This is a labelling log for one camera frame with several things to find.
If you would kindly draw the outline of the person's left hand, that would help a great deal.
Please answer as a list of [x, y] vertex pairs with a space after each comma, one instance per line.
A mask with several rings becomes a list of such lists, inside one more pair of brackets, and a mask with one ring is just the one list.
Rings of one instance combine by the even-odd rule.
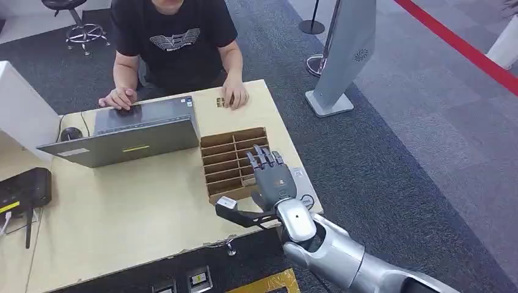
[[249, 94], [241, 78], [229, 76], [222, 87], [224, 107], [232, 110], [239, 109], [247, 104]]

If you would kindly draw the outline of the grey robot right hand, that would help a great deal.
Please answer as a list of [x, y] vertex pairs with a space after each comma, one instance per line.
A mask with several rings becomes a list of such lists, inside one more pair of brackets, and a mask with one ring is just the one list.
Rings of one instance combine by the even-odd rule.
[[293, 176], [278, 151], [253, 146], [254, 152], [248, 151], [247, 158], [254, 172], [259, 191], [251, 193], [253, 201], [268, 212], [278, 202], [295, 198], [297, 188]]

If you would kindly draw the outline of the person's right hand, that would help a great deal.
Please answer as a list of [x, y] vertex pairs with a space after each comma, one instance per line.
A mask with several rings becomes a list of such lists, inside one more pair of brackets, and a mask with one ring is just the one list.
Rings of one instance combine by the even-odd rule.
[[136, 101], [137, 92], [134, 89], [117, 87], [104, 98], [100, 98], [98, 104], [100, 107], [113, 107], [117, 110], [129, 111]]

